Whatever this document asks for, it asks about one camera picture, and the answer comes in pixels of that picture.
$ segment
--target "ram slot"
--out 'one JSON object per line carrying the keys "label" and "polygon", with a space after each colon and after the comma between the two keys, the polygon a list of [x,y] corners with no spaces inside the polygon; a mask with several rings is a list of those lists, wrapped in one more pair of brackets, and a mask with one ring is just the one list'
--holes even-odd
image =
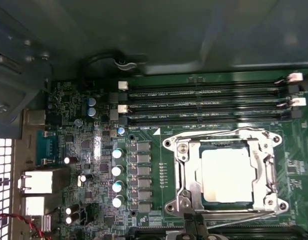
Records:
{"label": "ram slot", "polygon": [[157,108],[180,108],[180,107],[192,107],[192,106],[202,106],[202,107],[230,107],[230,106],[258,106],[258,104],[269,104],[277,105],[280,103],[279,99],[276,98],[234,98],[225,100],[192,100],[192,101],[167,101],[167,102],[149,102],[129,105],[130,110],[140,110],[140,109],[157,109]]}
{"label": "ram slot", "polygon": [[175,126],[175,125],[205,125],[228,123],[275,122],[291,119],[290,112],[272,113],[263,115],[235,115],[235,116],[192,116],[187,118],[154,118],[154,119],[129,119],[128,125],[140,126]]}
{"label": "ram slot", "polygon": [[190,105],[190,106],[167,106],[167,107],[149,107],[149,108],[138,108],[129,107],[130,113],[127,116],[133,115],[143,115],[143,114],[177,114],[177,113],[188,113],[190,111],[197,111],[198,113],[206,111],[217,111],[219,112],[238,112],[238,111],[253,111],[257,109],[258,111],[270,111],[279,110],[280,107],[277,103],[267,102],[259,104],[229,104],[229,105]]}
{"label": "ram slot", "polygon": [[130,94],[148,93],[148,92],[164,92],[164,91],[181,91],[181,90],[196,90],[200,89],[217,89],[217,88],[276,88],[275,80],[267,81],[233,81],[233,82],[197,82],[183,84],[167,84],[167,85],[146,85],[134,86],[129,90]]}
{"label": "ram slot", "polygon": [[266,93],[218,93],[217,95],[212,94],[201,94],[201,95],[170,95],[170,96],[153,96],[147,97],[143,96],[140,98],[129,98],[130,104],[145,104],[145,103],[163,103],[163,102],[191,102],[191,101],[219,101],[219,100],[252,100],[254,98],[263,98],[264,100],[274,100],[280,98],[279,94],[276,92],[266,92]]}

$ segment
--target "dimm slot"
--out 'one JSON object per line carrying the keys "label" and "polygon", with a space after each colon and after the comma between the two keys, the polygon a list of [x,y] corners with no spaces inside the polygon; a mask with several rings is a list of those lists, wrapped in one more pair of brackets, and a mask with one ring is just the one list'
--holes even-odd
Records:
{"label": "dimm slot", "polygon": [[236,96],[236,95],[269,95],[278,96],[280,93],[279,88],[262,88],[262,89],[196,89],[196,90],[183,90],[183,91],[165,91],[165,92],[148,92],[148,93],[135,93],[128,94],[128,98],[133,100],[137,98],[174,98],[174,97],[184,97],[184,96]]}
{"label": "dimm slot", "polygon": [[288,121],[290,114],[267,114],[260,116],[223,116],[223,117],[189,117],[183,119],[131,119],[129,126],[175,126],[175,125],[204,125],[204,124],[228,124],[228,123],[252,123],[252,122],[275,122]]}
{"label": "dimm slot", "polygon": [[183,83],[183,84],[168,84],[168,85],[147,85],[147,86],[132,86],[128,91],[130,94],[147,93],[147,92],[163,92],[163,91],[178,91],[178,90],[196,90],[198,87],[206,89],[215,88],[276,88],[275,82],[277,80],[267,81],[233,81],[233,82],[197,82],[197,83]]}
{"label": "dimm slot", "polygon": [[192,105],[192,106],[167,106],[167,107],[151,107],[151,108],[129,108],[127,116],[143,115],[143,114],[177,114],[188,113],[189,111],[197,111],[199,113],[216,110],[217,112],[234,112],[243,110],[278,110],[277,103],[260,103],[260,104],[232,104],[232,105]]}
{"label": "dimm slot", "polygon": [[264,100],[275,100],[279,96],[276,93],[263,93],[263,94],[255,94],[255,93],[245,93],[245,94],[219,94],[219,95],[190,95],[190,96],[157,96],[157,97],[143,97],[143,98],[135,98],[130,99],[129,105],[131,104],[146,104],[146,103],[163,103],[169,101],[182,101],[182,102],[190,102],[190,101],[224,101],[224,100],[252,100],[255,98],[263,98]]}

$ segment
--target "silver capacitor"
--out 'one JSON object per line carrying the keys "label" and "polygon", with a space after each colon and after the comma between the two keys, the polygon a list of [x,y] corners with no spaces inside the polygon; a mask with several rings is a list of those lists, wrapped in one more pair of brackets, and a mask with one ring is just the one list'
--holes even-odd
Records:
{"label": "silver capacitor", "polygon": [[98,112],[97,112],[97,110],[95,108],[90,107],[87,110],[87,115],[90,116],[91,118],[96,119],[98,117]]}
{"label": "silver capacitor", "polygon": [[94,99],[93,97],[90,97],[88,100],[87,100],[87,105],[90,106],[90,107],[93,107],[96,105],[96,99]]}

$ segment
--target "cpu socket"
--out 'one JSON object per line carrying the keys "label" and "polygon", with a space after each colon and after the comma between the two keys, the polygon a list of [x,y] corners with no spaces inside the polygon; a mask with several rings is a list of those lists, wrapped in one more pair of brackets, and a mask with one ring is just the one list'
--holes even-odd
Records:
{"label": "cpu socket", "polygon": [[255,220],[288,210],[278,198],[274,148],[281,136],[263,128],[187,131],[163,141],[174,152],[175,199],[165,211],[209,220]]}

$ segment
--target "integrated circuit chip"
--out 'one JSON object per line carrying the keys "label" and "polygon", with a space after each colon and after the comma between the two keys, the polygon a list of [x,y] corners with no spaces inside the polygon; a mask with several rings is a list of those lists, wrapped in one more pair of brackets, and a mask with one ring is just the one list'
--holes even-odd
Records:
{"label": "integrated circuit chip", "polygon": [[86,198],[86,199],[91,199],[92,196],[93,196],[93,193],[92,193],[91,191],[85,192],[85,198]]}
{"label": "integrated circuit chip", "polygon": [[149,176],[150,175],[150,167],[149,166],[139,166],[138,167],[138,175]]}
{"label": "integrated circuit chip", "polygon": [[130,169],[129,169],[129,173],[130,173],[130,174],[135,174],[135,175],[136,175],[136,174],[138,174],[138,169],[137,169],[137,168],[130,168]]}
{"label": "integrated circuit chip", "polygon": [[108,173],[109,172],[108,164],[107,163],[101,163],[99,165],[99,171],[101,171],[103,173]]}
{"label": "integrated circuit chip", "polygon": [[149,178],[139,178],[138,179],[139,188],[149,188],[150,184],[151,184],[151,180]]}
{"label": "integrated circuit chip", "polygon": [[137,163],[137,156],[130,156],[129,157],[129,162],[132,163],[132,164],[135,164]]}
{"label": "integrated circuit chip", "polygon": [[149,200],[152,193],[149,190],[141,190],[138,192],[138,199],[141,200]]}
{"label": "integrated circuit chip", "polygon": [[84,140],[81,142],[80,147],[82,149],[89,149],[90,148],[90,141],[89,140]]}
{"label": "integrated circuit chip", "polygon": [[149,142],[139,142],[137,143],[137,151],[149,151],[150,144]]}
{"label": "integrated circuit chip", "polygon": [[65,136],[65,142],[67,143],[73,143],[74,142],[74,136],[69,134]]}
{"label": "integrated circuit chip", "polygon": [[136,180],[131,180],[131,181],[129,181],[129,185],[134,187],[134,186],[138,185],[138,182]]}
{"label": "integrated circuit chip", "polygon": [[138,206],[138,211],[140,213],[149,213],[151,211],[152,204],[150,202],[140,202]]}
{"label": "integrated circuit chip", "polygon": [[131,193],[130,193],[130,197],[131,197],[132,199],[138,198],[138,192],[137,192],[137,191],[136,191],[136,192],[131,192]]}
{"label": "integrated circuit chip", "polygon": [[128,149],[131,152],[135,152],[135,151],[137,151],[137,146],[135,144],[132,144],[132,145],[129,145]]}
{"label": "integrated circuit chip", "polygon": [[133,203],[130,205],[130,210],[138,210],[138,204],[137,203]]}
{"label": "integrated circuit chip", "polygon": [[114,216],[104,216],[104,223],[108,226],[112,226],[115,222]]}

